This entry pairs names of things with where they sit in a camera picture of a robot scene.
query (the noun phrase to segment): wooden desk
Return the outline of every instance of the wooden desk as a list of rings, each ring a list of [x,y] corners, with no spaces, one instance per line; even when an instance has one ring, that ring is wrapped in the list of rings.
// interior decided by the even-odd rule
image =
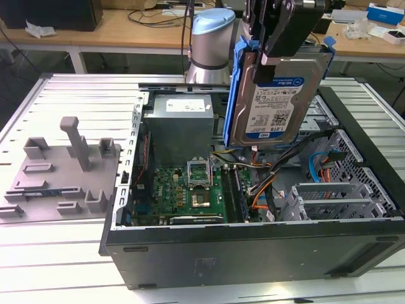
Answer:
[[[148,11],[148,16],[158,11]],[[142,18],[143,22],[158,22],[172,19],[174,16],[156,15]],[[8,37],[20,49],[42,51],[65,51],[70,54],[77,73],[85,73],[82,53],[137,53],[137,54],[180,54],[182,27],[170,28],[145,27],[128,20],[126,12],[121,9],[104,10],[102,22],[93,32],[57,30],[57,35],[37,39],[23,29],[5,29]],[[337,61],[362,61],[381,63],[405,63],[405,46],[393,46],[381,38],[371,40],[348,40],[342,35],[345,25],[330,24],[327,35],[332,36],[335,44]],[[188,48],[189,31],[185,33],[185,46]],[[0,49],[13,47],[0,35]]]
[[[147,16],[159,13],[159,10],[148,11]],[[138,20],[141,15],[133,14]],[[176,18],[175,16],[156,15],[142,18],[142,22],[160,22]],[[125,10],[105,9],[104,16],[97,29],[93,32],[74,30],[56,30],[52,37],[37,39],[23,29],[4,29],[7,36],[20,49],[42,51],[66,51],[70,53],[73,66],[77,73],[86,73],[82,53],[136,53],[136,54],[178,54],[180,55],[182,23],[174,21],[178,26],[167,28],[146,27],[131,22]],[[184,49],[187,54],[189,47],[189,30],[186,29]],[[7,40],[0,35],[0,49],[13,49]]]

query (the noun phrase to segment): floor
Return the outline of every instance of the floor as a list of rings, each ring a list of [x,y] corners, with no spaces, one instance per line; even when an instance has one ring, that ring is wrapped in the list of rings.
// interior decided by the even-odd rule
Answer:
[[[15,51],[14,56],[15,63],[12,65],[6,65],[0,58],[0,130],[38,78],[38,73],[21,54]],[[27,56],[41,72],[74,73],[66,53],[29,51]],[[182,73],[180,57],[175,55],[130,54],[129,67],[125,67],[123,54],[86,53],[85,62],[89,73]],[[343,77],[339,72],[342,64],[342,62],[333,63],[328,76]],[[392,104],[405,86],[405,82],[400,78],[405,77],[405,67],[385,66],[374,63],[353,63],[346,76],[365,78],[386,101]],[[399,97],[395,109],[399,113],[405,110],[405,92]]]

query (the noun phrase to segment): motherboard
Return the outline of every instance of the motherboard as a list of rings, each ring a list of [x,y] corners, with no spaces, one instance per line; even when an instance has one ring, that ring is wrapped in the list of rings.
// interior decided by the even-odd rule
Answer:
[[[193,184],[193,181],[209,184]],[[251,177],[246,169],[155,168],[150,204],[135,203],[134,225],[184,225],[243,222]]]

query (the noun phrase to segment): table leg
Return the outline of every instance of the table leg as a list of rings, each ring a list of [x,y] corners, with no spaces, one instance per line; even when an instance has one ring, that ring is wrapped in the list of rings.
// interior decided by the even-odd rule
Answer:
[[[0,56],[3,58],[6,63],[9,65],[12,65],[14,61],[13,54],[11,54],[11,51],[9,49],[0,49]]]
[[[69,51],[70,59],[75,68],[76,74],[86,74],[86,64],[84,62],[83,53],[80,51]]]
[[[351,65],[352,65],[352,62],[351,62],[351,61],[346,61],[346,62],[343,64],[342,68],[340,69],[340,73],[341,73],[342,75],[346,75],[346,73],[347,73],[347,71],[348,71],[348,69],[350,68]]]
[[[128,58],[128,54],[124,54],[124,68],[125,69],[129,69],[129,58]]]

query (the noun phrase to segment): metal slotted worktable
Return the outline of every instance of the metal slotted worktable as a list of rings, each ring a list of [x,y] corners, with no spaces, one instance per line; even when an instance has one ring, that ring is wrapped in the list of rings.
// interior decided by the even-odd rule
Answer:
[[[89,144],[123,144],[138,82],[181,82],[171,75],[54,75],[40,79],[0,133],[0,195],[9,188],[30,136],[68,144],[62,116],[77,116]],[[405,179],[403,120],[367,84],[327,79],[396,172]],[[405,251],[359,278],[129,291],[110,257],[98,255],[104,219],[0,226],[0,303],[403,303]]]

